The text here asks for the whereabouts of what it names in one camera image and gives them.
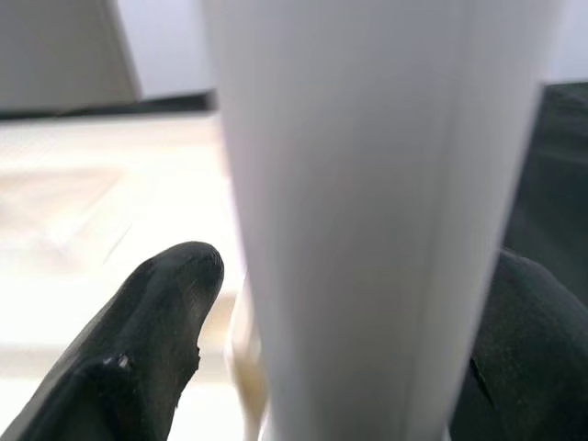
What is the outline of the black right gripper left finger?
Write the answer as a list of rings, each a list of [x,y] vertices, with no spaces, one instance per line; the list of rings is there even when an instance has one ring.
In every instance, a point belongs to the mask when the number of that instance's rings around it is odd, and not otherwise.
[[[223,278],[220,253],[203,242],[174,245],[141,263],[0,441],[167,441]]]

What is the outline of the white plastic table leg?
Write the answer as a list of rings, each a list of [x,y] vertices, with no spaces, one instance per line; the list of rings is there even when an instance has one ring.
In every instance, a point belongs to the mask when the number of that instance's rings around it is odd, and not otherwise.
[[[441,441],[565,0],[205,0],[273,441]]]

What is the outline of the white plastic children table top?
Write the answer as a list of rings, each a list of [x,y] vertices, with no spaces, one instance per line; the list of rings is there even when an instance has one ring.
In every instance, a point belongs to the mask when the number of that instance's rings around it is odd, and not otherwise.
[[[246,441],[226,365],[245,264],[213,116],[0,123],[0,434],[143,261],[187,241],[224,262],[169,441]]]

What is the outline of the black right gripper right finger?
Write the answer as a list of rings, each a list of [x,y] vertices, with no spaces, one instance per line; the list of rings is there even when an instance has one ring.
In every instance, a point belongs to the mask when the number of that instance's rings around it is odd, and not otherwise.
[[[503,250],[451,441],[588,441],[588,308],[540,264]]]

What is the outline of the black cloth table cover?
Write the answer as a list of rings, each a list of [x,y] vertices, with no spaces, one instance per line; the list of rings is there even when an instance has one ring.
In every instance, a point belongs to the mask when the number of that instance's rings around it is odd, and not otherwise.
[[[0,110],[0,281],[100,285],[175,243],[214,244],[223,291],[244,261],[208,93]],[[588,297],[588,83],[546,86],[504,244]]]

